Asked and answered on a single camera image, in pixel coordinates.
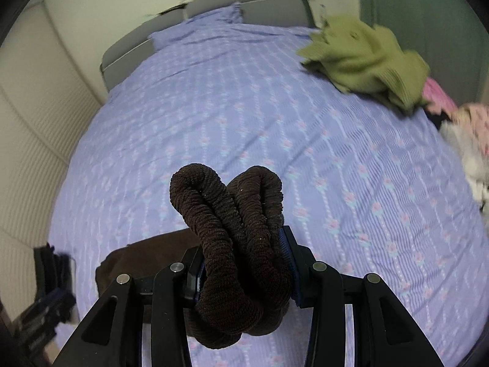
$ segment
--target purple pillow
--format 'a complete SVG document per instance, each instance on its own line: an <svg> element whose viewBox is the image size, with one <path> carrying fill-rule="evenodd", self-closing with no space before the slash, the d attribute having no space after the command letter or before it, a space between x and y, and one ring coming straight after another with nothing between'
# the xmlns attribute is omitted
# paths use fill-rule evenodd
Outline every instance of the purple pillow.
<svg viewBox="0 0 489 367"><path fill-rule="evenodd" d="M202 26L216 24L243 23L241 16L241 3L236 2L228 7L213 9L209 12L200 13L193 18L187 19L178 25L169 27L159 32L151 33L148 38L153 41L156 51L162 50L175 41L182 40Z"/></svg>

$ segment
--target silver bolt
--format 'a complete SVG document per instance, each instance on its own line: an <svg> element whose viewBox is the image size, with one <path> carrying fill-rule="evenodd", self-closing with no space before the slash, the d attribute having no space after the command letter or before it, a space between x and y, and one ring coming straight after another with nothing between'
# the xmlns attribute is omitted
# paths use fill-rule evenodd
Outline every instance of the silver bolt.
<svg viewBox="0 0 489 367"><path fill-rule="evenodd" d="M326 270L326 268L328 267L328 265L326 265L324 262L314 262L312 264L312 268L316 271L316 272L324 272Z"/></svg>
<svg viewBox="0 0 489 367"><path fill-rule="evenodd" d="M367 275L367 280L370 281L373 284L377 284L381 282L381 277L378 274L375 273L369 273Z"/></svg>
<svg viewBox="0 0 489 367"><path fill-rule="evenodd" d="M127 273L123 273L123 274L119 274L119 276L117 276L117 283L119 284L126 284L129 279L131 278L131 276L129 276Z"/></svg>
<svg viewBox="0 0 489 367"><path fill-rule="evenodd" d="M182 262L175 262L170 266L170 270L175 273L183 271L184 268L185 265Z"/></svg>

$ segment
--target pink garment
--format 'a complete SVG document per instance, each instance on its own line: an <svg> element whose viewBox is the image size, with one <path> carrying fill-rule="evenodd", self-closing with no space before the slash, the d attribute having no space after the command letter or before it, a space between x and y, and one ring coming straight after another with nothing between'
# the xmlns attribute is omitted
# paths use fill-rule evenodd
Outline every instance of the pink garment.
<svg viewBox="0 0 489 367"><path fill-rule="evenodd" d="M428 108L432 113L440 114L443 110L450 115L457 110L457 105L451 97L449 97L445 91L443 91L443 88L430 77L426 80L423 89L423 98L433 102Z"/></svg>
<svg viewBox="0 0 489 367"><path fill-rule="evenodd" d="M489 156L489 106L465 104L452 112L451 118L473 137L482 154Z"/></svg>

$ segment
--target green sweater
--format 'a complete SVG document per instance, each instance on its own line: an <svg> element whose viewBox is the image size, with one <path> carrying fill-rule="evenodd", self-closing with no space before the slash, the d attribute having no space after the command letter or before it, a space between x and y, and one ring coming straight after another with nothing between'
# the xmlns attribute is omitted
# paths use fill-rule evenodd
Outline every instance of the green sweater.
<svg viewBox="0 0 489 367"><path fill-rule="evenodd" d="M389 29L342 15L328 17L311 39L297 51L307 59L303 65L325 74L341 92L371 94L404 114L425 104L429 66L417 52L402 51Z"/></svg>

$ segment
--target bed sheet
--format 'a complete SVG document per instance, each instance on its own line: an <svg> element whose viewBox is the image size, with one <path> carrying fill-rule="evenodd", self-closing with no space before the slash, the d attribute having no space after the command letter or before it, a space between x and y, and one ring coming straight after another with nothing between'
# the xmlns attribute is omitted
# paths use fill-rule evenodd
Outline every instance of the bed sheet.
<svg viewBox="0 0 489 367"><path fill-rule="evenodd" d="M264 165L283 181L299 244L342 273L379 273L446 367L468 353L489 307L489 243L461 164L422 111L398 117L304 70L295 51L310 31L201 28L112 90L74 153L50 229L50 243L76 260L81 316L110 251L185 227L168 193L180 167L207 164L228 183ZM353 365L350 310L347 321ZM222 350L189 339L193 364L302 365L310 322L311 310L291 305L265 337ZM68 334L60 327L58 342ZM145 365L148 349L147 340Z"/></svg>

